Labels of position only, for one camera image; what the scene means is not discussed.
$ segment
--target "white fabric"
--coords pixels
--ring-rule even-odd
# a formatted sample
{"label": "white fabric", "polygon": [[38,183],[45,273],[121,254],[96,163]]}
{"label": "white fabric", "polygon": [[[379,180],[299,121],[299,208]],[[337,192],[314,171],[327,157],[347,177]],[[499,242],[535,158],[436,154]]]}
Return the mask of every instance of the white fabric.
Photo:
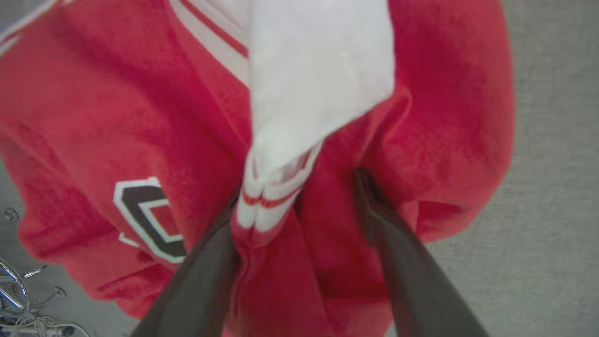
{"label": "white fabric", "polygon": [[386,0],[254,0],[251,30],[259,178],[268,179],[394,89]]}
{"label": "white fabric", "polygon": [[394,38],[387,2],[189,1],[248,47],[249,63],[180,0],[170,0],[192,35],[250,88],[253,142],[243,189],[263,201],[294,194],[276,207],[249,205],[240,198],[239,225],[267,231],[292,205],[323,139],[393,92]]}

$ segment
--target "gray fabric surface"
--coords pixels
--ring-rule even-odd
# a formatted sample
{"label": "gray fabric surface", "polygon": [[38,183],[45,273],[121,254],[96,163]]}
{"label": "gray fabric surface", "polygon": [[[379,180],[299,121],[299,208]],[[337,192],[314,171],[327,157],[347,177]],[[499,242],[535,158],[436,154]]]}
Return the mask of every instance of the gray fabric surface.
{"label": "gray fabric surface", "polygon": [[[5,1],[0,27],[22,10]],[[505,0],[504,9],[516,86],[512,167],[469,230],[429,247],[491,336],[599,336],[599,1]],[[22,210],[3,172],[0,188],[0,206]],[[14,227],[0,227],[0,237],[0,254],[22,254]],[[105,336],[131,330],[134,322],[82,299],[66,277],[50,273],[40,286],[75,287],[60,317]]]}

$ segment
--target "sleeve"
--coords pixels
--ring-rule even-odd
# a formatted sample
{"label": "sleeve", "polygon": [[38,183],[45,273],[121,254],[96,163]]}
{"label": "sleeve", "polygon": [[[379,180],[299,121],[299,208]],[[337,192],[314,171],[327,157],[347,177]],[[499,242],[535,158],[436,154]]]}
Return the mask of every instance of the sleeve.
{"label": "sleeve", "polygon": [[367,166],[419,237],[441,239],[472,222],[509,166],[507,29],[499,1],[390,6],[403,102],[382,122]]}
{"label": "sleeve", "polygon": [[25,204],[18,233],[29,253],[60,263],[91,298],[143,317],[173,271],[120,242],[120,231],[85,195],[19,145],[0,139],[0,156]]}

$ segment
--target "red sweatshirt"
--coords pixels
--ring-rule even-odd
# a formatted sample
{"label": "red sweatshirt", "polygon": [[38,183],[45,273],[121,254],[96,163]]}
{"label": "red sweatshirt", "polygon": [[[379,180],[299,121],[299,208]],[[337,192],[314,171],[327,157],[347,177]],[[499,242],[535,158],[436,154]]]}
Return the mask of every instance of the red sweatshirt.
{"label": "red sweatshirt", "polygon": [[[241,185],[252,140],[247,88],[174,1],[58,1],[0,44],[0,153],[26,205],[21,241],[138,318]],[[353,210],[355,167],[426,241],[463,230],[507,170],[513,92],[499,1],[389,6],[393,96],[324,141],[301,207],[267,244],[233,228],[236,335],[387,330],[381,266]]]}

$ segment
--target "red hoodie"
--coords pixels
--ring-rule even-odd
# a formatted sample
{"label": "red hoodie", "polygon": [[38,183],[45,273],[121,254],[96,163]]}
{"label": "red hoodie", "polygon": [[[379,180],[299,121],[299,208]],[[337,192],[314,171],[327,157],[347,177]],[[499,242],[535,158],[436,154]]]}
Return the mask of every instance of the red hoodie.
{"label": "red hoodie", "polygon": [[[227,324],[236,335],[388,329],[381,267],[353,210],[355,167],[425,241],[463,230],[507,170],[513,92],[499,1],[389,6],[393,96],[325,140],[266,245],[233,228],[243,258]],[[21,241],[91,297],[142,317],[241,185],[247,88],[164,0],[58,1],[1,43],[0,153],[27,208]]]}

